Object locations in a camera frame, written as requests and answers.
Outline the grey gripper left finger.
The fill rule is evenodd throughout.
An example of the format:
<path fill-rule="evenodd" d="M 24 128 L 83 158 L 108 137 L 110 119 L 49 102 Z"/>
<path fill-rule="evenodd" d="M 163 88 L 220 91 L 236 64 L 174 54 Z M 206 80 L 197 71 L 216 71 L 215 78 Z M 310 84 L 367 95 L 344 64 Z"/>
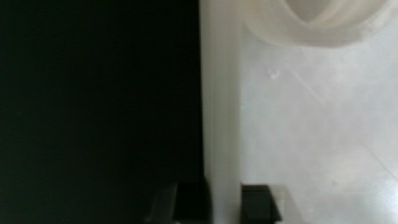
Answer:
<path fill-rule="evenodd" d="M 204 180 L 174 182 L 156 191 L 143 224 L 209 224 L 211 202 Z"/>

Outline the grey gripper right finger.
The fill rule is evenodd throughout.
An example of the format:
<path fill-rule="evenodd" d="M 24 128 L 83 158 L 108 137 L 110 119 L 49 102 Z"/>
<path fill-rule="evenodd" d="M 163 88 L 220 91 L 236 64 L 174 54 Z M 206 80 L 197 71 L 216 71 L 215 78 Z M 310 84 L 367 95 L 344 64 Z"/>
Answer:
<path fill-rule="evenodd" d="M 282 216 L 266 185 L 241 186 L 239 224 L 277 224 Z"/>

